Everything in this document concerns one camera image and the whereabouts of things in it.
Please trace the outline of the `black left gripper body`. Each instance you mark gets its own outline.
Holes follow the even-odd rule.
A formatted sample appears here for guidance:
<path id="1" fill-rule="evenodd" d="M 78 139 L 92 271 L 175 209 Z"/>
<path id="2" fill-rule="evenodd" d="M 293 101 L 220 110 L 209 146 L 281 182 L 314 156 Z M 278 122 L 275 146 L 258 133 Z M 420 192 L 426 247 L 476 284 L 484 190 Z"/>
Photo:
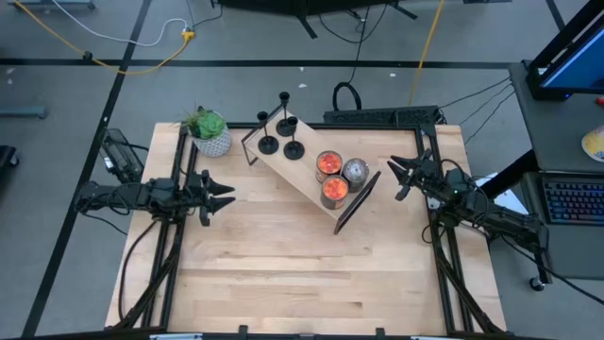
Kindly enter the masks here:
<path id="1" fill-rule="evenodd" d="M 199 209 L 199 219 L 203 227 L 210 225 L 210 194 L 208 184 L 210 173 L 203 170 L 201 173 L 192 172 L 186 179 L 185 188 L 194 201 L 194 206 Z"/>

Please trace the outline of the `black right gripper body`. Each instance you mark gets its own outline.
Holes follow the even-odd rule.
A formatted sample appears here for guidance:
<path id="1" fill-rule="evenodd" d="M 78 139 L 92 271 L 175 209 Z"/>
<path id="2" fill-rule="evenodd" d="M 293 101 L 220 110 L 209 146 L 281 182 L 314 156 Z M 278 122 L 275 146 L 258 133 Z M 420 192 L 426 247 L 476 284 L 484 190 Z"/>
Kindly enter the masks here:
<path id="1" fill-rule="evenodd" d="M 427 197 L 446 201 L 445 182 L 438 175 L 438 163 L 431 159 L 432 150 L 427 149 L 418 159 L 418 166 L 412 168 L 412 185 L 401 186 L 397 200 L 405 199 L 412 187 L 420 189 Z"/>

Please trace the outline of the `silver-lidded tin can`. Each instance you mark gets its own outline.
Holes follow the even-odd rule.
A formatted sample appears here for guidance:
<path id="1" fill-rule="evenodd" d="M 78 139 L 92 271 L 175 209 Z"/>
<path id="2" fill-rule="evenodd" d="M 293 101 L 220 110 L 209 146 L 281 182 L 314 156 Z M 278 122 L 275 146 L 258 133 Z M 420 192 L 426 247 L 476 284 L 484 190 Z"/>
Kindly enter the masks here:
<path id="1" fill-rule="evenodd" d="M 369 176 L 368 164 L 360 158 L 350 159 L 344 164 L 342 176 L 348 183 L 348 191 L 357 193 Z"/>

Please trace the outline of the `black candle stick holder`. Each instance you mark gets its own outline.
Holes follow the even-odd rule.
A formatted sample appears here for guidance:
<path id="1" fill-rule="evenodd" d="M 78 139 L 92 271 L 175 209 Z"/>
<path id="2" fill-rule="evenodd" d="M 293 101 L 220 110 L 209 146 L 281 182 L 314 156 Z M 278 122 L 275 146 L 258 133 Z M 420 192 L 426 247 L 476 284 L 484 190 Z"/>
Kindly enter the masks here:
<path id="1" fill-rule="evenodd" d="M 304 156 L 305 147 L 295 138 L 298 119 L 295 116 L 290 116 L 286 122 L 292 139 L 284 145 L 284 155 L 291 161 L 299 160 Z"/>
<path id="2" fill-rule="evenodd" d="M 268 113 L 266 111 L 260 111 L 257 114 L 257 118 L 264 132 L 264 135 L 259 139 L 258 149 L 264 155 L 272 155 L 277 152 L 279 143 L 276 137 L 268 134 L 266 127 L 268 122 Z"/>
<path id="3" fill-rule="evenodd" d="M 276 130 L 280 136 L 293 137 L 298 120 L 295 116 L 288 113 L 288 104 L 290 100 L 290 94 L 282 92 L 279 94 L 279 100 L 283 109 L 283 118 L 277 122 Z"/>

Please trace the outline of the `succulent in patterned white pot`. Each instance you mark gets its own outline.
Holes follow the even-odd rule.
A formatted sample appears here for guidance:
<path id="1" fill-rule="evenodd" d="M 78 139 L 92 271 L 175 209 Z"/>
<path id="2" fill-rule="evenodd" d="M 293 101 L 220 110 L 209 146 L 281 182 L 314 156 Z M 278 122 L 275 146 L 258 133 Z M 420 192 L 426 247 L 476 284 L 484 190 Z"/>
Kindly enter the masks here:
<path id="1" fill-rule="evenodd" d="M 198 152 L 211 158 L 225 156 L 232 146 L 232 137 L 227 121 L 216 110 L 207 110 L 198 106 L 192 112 L 186 112 L 183 126 L 193 138 Z"/>

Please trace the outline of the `black power strip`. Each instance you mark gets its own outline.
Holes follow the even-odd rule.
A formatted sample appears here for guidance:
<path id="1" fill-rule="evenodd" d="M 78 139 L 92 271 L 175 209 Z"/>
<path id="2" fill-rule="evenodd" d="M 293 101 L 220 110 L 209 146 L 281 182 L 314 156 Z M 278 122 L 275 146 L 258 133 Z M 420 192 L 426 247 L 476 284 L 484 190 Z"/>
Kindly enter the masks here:
<path id="1" fill-rule="evenodd" d="M 436 106 L 382 108 L 365 110 L 326 111 L 324 122 L 329 124 L 367 124 L 419 126 L 433 125 L 442 119 Z"/>

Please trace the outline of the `white paper sheet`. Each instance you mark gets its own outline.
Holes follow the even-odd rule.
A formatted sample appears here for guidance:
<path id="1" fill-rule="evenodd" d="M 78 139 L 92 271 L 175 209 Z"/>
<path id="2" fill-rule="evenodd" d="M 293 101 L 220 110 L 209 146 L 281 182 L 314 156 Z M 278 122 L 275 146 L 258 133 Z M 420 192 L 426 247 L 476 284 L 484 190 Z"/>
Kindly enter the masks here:
<path id="1" fill-rule="evenodd" d="M 492 174 L 489 174 L 486 176 L 473 176 L 473 180 L 476 182 L 476 184 L 478 186 L 481 186 L 481 185 L 485 184 L 486 182 L 490 181 L 491 179 L 493 179 L 494 177 L 496 177 L 497 175 L 498 175 L 497 172 L 493 172 Z M 516 194 L 511 189 L 508 189 L 505 192 L 503 192 L 502 194 L 497 195 L 493 199 L 493 202 L 496 205 L 502 206 L 504 208 L 507 208 L 507 209 L 512 210 L 517 213 L 521 213 L 524 215 L 527 215 L 529 213 L 528 210 L 526 209 L 526 207 L 521 202 L 521 200 L 516 196 Z"/>

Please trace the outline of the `dark grey desk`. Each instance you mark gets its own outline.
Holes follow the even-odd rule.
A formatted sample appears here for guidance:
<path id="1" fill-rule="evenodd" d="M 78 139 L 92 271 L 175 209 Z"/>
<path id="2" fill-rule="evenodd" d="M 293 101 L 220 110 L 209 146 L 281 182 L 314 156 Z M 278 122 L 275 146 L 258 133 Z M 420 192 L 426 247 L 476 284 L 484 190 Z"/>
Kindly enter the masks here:
<path id="1" fill-rule="evenodd" d="M 575 94 L 563 102 L 537 101 L 526 82 L 522 63 L 509 66 L 512 86 L 525 121 L 537 169 L 520 184 L 531 213 L 549 230 L 546 267 L 566 279 L 604 281 L 604 226 L 552 224 L 543 201 L 543 179 L 604 182 L 604 162 L 591 159 L 582 137 L 604 125 L 604 109 L 593 94 Z"/>

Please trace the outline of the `black computer keyboard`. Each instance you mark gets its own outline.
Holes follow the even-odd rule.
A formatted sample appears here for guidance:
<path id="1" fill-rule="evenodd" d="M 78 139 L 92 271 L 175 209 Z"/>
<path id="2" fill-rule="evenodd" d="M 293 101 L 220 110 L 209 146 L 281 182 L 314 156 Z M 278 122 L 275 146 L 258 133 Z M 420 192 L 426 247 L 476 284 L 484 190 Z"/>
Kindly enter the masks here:
<path id="1" fill-rule="evenodd" d="M 550 223 L 604 226 L 604 182 L 544 178 L 541 186 Z"/>

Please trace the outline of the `yellow white round object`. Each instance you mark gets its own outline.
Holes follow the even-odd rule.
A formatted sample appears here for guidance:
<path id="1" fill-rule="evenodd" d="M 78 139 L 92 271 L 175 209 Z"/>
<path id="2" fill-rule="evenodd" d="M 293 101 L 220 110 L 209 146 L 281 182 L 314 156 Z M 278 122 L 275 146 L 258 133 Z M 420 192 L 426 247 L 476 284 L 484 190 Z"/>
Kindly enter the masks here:
<path id="1" fill-rule="evenodd" d="M 604 162 L 604 125 L 586 133 L 581 139 L 581 147 L 591 159 Z"/>

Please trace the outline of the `black partition screen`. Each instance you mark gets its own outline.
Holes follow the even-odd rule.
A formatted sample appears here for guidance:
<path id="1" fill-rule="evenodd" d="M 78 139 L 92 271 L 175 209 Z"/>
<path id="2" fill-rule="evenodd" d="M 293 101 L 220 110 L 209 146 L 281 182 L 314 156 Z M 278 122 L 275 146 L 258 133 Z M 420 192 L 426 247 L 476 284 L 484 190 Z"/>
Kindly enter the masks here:
<path id="1" fill-rule="evenodd" d="M 213 8 L 219 5 L 293 16 L 305 27 L 312 39 L 316 39 L 317 35 L 308 24 L 308 16 L 335 11 L 352 12 L 353 9 L 384 5 L 398 10 L 412 20 L 417 19 L 414 13 L 402 8 L 398 2 L 399 0 L 210 0 Z"/>

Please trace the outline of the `black computer monitor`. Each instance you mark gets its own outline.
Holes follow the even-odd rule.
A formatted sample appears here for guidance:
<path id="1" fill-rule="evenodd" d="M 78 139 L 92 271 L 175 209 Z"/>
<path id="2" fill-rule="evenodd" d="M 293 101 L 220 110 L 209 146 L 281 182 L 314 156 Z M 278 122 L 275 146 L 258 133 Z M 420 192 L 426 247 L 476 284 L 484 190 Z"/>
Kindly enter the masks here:
<path id="1" fill-rule="evenodd" d="M 604 0 L 588 0 L 528 64 L 526 82 L 536 100 L 604 95 Z"/>

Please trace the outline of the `black floor object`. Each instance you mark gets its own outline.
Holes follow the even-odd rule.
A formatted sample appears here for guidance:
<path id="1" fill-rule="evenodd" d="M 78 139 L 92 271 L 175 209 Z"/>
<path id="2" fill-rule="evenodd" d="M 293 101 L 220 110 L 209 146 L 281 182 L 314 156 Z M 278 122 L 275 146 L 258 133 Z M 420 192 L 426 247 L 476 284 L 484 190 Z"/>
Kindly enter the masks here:
<path id="1" fill-rule="evenodd" d="M 0 169 L 15 167 L 18 164 L 16 148 L 10 145 L 0 145 Z"/>

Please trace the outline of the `grey floor bar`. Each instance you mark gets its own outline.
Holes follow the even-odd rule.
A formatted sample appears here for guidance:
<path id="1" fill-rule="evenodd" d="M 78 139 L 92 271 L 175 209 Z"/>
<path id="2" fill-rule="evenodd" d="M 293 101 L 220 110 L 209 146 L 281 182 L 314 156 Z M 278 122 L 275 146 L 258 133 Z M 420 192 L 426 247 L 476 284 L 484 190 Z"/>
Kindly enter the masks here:
<path id="1" fill-rule="evenodd" d="M 17 3 L 20 2 L 25 6 L 35 8 L 41 7 L 62 7 L 62 8 L 87 8 L 90 10 L 96 9 L 96 4 L 93 0 L 6 0 L 10 6 L 18 8 Z"/>

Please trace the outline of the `wooden shelf riser black frame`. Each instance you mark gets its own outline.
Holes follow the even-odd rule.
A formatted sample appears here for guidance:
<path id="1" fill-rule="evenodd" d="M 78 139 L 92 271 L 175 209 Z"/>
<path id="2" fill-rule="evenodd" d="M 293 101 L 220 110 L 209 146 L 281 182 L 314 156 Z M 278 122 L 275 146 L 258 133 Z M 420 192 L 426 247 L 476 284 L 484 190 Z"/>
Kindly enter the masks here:
<path id="1" fill-rule="evenodd" d="M 309 127 L 303 121 L 298 121 L 294 139 L 300 142 L 304 148 L 304 155 L 298 160 L 289 160 L 285 156 L 285 144 L 292 140 L 292 137 L 280 136 L 277 133 L 277 122 L 284 117 L 290 117 L 292 114 L 288 109 L 281 105 L 268 114 L 267 119 L 259 123 L 250 130 L 243 138 L 242 145 L 249 165 L 253 165 L 256 160 L 262 161 L 265 165 L 272 168 L 283 179 L 287 180 L 295 189 L 306 196 L 315 205 L 317 205 L 327 215 L 335 221 L 333 233 L 337 235 L 348 223 L 357 209 L 363 204 L 365 199 L 371 194 L 375 187 L 381 172 L 374 168 L 369 169 L 368 179 L 363 187 L 357 192 L 349 194 L 344 199 L 344 204 L 340 209 L 330 210 L 326 208 L 320 199 L 322 193 L 321 184 L 316 179 L 316 159 L 323 151 L 336 151 L 344 161 L 352 159 L 349 152 L 341 145 L 327 136 L 320 134 Z M 265 136 L 273 136 L 277 139 L 278 150 L 273 154 L 263 154 L 260 151 L 260 140 Z"/>

